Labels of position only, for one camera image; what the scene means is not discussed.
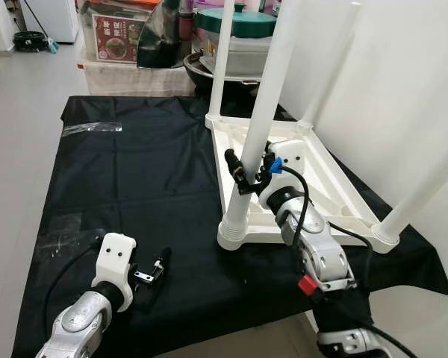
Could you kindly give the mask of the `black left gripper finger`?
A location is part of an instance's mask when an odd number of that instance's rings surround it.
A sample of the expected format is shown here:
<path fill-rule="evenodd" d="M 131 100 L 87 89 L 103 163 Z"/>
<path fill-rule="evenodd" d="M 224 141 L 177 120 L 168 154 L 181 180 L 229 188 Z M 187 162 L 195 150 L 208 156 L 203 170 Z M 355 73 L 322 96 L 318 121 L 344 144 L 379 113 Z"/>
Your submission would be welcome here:
<path fill-rule="evenodd" d="M 169 260 L 172 259 L 172 249 L 164 248 L 153 263 L 152 272 L 150 272 L 150 282 L 159 282 L 166 276 Z"/>

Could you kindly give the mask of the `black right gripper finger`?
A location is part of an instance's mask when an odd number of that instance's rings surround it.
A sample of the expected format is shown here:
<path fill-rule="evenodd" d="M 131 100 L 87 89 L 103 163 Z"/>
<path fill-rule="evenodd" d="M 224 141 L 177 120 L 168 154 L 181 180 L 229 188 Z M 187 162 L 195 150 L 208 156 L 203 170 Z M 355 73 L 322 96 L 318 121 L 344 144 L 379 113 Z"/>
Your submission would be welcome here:
<path fill-rule="evenodd" d="M 228 167 L 228 174 L 233 178 L 235 186 L 238 189 L 250 189 L 251 182 L 248 181 L 245 168 L 235 154 L 234 148 L 224 150 L 224 160 Z"/>

